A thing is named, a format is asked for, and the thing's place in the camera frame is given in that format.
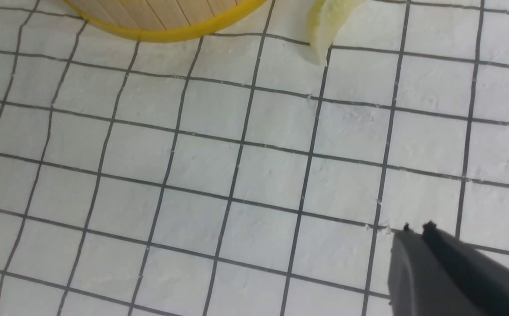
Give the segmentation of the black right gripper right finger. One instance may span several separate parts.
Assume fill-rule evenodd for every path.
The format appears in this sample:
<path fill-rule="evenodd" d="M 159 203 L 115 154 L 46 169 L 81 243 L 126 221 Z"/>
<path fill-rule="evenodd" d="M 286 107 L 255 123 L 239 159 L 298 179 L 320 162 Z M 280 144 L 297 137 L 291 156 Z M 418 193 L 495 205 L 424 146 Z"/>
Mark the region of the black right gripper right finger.
<path fill-rule="evenodd" d="M 487 316 L 509 316 L 509 268 L 491 260 L 435 223 L 422 239 L 459 292 Z"/>

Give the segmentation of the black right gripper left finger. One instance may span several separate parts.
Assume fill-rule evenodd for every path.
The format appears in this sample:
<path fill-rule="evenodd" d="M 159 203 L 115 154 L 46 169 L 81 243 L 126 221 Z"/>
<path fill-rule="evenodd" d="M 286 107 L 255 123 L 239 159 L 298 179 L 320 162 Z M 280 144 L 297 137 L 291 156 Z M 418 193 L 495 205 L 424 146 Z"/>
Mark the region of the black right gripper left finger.
<path fill-rule="evenodd" d="M 394 232 L 387 288 L 394 316 L 484 316 L 453 284 L 422 239 L 405 225 Z"/>

